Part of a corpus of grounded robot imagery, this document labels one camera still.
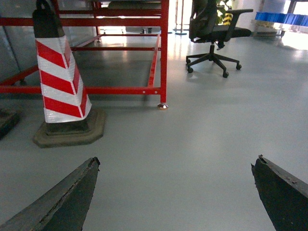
metal stand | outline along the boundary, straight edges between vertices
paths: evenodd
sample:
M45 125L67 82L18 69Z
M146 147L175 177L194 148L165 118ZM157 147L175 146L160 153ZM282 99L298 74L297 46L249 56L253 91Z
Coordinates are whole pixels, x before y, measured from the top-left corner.
M182 0L182 10L181 10L181 29L180 32L177 32L178 30L178 10L179 10L179 1L176 2L176 10L175 10L175 34L176 35L187 35L187 33L183 32L183 15L184 15L184 0Z

black office chair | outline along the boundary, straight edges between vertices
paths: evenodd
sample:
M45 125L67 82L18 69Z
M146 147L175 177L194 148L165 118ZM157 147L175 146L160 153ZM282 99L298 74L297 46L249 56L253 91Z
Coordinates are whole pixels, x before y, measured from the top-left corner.
M242 66L240 61L231 59L219 54L214 53L215 45L218 43L218 50L224 47L224 42L229 41L231 38L249 37L251 31L244 28L235 27L240 14L252 12L252 9L243 10L228 10L227 13L233 15L231 24L215 25L217 19L217 5L216 0L193 0L192 2L192 15L190 19L189 38L195 43L211 42L210 53L196 54L186 56L187 71L193 72L192 65L198 64L205 60L213 61L223 69L223 77L227 78L229 73L221 60L236 63L236 69L240 70Z

gray floor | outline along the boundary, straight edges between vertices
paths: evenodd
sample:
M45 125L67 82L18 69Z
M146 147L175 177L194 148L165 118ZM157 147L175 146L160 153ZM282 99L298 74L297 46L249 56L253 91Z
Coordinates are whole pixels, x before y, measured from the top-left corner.
M31 139L44 120L41 97L2 95L1 108L23 117L1 140L0 223L97 156L101 171L84 231L274 231L250 163L262 154L308 182L308 51L279 44L228 42L219 53L243 68L225 63L224 79L210 62L188 74L185 55L208 52L209 44L169 35L170 108L157 110L158 96L91 95L108 118L104 137L86 146L38 148ZM152 59L147 51L74 56L86 84L110 86L146 82Z

traffic cone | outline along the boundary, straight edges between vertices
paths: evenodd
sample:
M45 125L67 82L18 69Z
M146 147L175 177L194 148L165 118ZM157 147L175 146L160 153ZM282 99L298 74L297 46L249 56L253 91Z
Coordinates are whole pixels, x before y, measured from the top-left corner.
M40 147L92 143L103 135L105 114L91 109L60 18L46 0L37 0L33 21L45 115L34 142Z

red metal frame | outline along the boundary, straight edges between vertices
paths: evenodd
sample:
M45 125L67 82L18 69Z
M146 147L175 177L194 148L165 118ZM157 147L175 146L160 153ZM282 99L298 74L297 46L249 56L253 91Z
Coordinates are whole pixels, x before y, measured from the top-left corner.
M147 87L86 87L89 94L139 94L139 95L160 95L160 102L167 101L167 36L168 36L168 9L169 0L161 1L161 10L109 10L100 8L99 2L93 4L92 11L61 11L57 0L52 0L55 11L60 14L92 14L97 16L151 16L152 18L62 18L63 26L144 26L161 27L161 35L98 35L79 46L72 47L73 51L154 51L150 76ZM0 18L0 26L33 26L32 18ZM155 47L85 47L89 43L102 36L157 36ZM154 87L155 71L158 51L161 52L160 87ZM0 93L41 93L40 86L11 86L15 82L24 79L26 76L38 70L33 66L18 75L0 82Z

